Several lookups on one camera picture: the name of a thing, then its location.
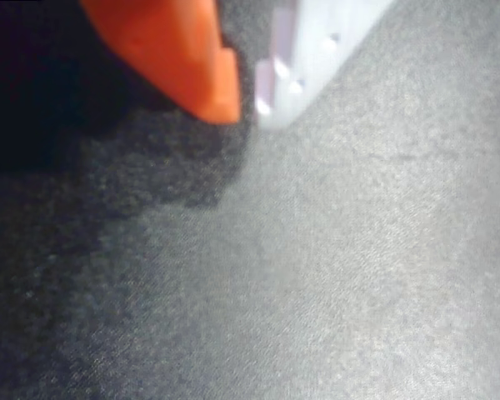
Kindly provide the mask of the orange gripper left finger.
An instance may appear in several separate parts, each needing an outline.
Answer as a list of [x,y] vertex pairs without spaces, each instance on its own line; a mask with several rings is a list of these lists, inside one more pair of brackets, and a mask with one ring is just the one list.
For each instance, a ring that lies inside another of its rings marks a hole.
[[194,117],[231,124],[242,113],[238,60],[214,1],[90,0],[98,36],[136,73]]

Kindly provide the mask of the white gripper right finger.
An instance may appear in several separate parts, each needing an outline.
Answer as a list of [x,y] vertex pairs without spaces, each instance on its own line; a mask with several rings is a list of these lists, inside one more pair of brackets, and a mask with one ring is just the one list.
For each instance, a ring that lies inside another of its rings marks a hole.
[[299,118],[393,4],[393,0],[279,3],[272,12],[268,55],[255,67],[257,126],[283,129]]

